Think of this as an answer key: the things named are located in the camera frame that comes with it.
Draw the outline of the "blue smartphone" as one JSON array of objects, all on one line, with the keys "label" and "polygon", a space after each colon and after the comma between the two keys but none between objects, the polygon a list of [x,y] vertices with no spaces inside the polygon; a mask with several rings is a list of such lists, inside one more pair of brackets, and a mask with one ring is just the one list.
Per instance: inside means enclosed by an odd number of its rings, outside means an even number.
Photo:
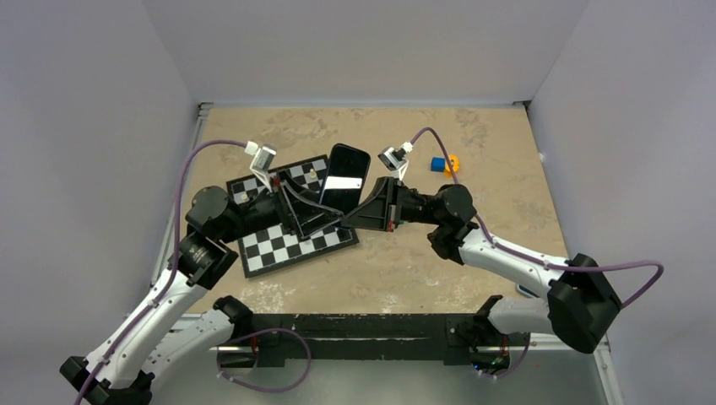
[{"label": "blue smartphone", "polygon": [[319,203],[342,213],[355,209],[361,200],[371,160],[366,151],[336,143],[328,156]]}]

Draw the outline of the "black phone case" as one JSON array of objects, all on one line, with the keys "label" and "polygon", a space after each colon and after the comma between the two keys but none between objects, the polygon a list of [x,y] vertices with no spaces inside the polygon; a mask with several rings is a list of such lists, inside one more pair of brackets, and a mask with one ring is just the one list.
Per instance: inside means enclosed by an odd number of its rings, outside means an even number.
[{"label": "black phone case", "polygon": [[291,212],[297,224],[297,236],[307,240],[318,231],[339,223],[344,213],[319,202],[320,194],[312,190],[288,194]]}]

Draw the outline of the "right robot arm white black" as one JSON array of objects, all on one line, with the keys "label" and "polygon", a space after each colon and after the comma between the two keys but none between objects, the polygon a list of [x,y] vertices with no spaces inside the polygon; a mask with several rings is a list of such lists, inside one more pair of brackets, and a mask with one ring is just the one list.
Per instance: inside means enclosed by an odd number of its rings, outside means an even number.
[{"label": "right robot arm white black", "polygon": [[427,239],[441,259],[487,270],[534,293],[531,300],[495,298],[486,303],[474,321],[480,341],[536,332],[554,335],[583,354],[595,351],[623,307],[595,261],[583,254],[569,259],[513,244],[487,232],[475,216],[473,198],[463,185],[448,184],[428,195],[381,177],[342,224],[384,232],[405,223],[430,224],[435,229]]}]

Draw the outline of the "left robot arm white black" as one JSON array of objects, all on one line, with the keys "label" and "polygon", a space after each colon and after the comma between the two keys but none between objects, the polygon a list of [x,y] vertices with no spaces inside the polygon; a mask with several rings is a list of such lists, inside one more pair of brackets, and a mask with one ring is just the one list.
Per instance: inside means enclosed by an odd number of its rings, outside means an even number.
[{"label": "left robot arm white black", "polygon": [[167,335],[237,260],[229,243],[273,225],[306,240],[342,218],[339,210],[319,204],[315,192],[279,176],[246,202],[219,186],[201,189],[186,214],[186,234],[175,241],[167,268],[146,297],[98,348],[61,365],[61,375],[78,392],[75,403],[148,404],[153,387],[189,355],[222,343],[253,347],[262,333],[252,311],[232,296],[216,300],[177,336]]}]

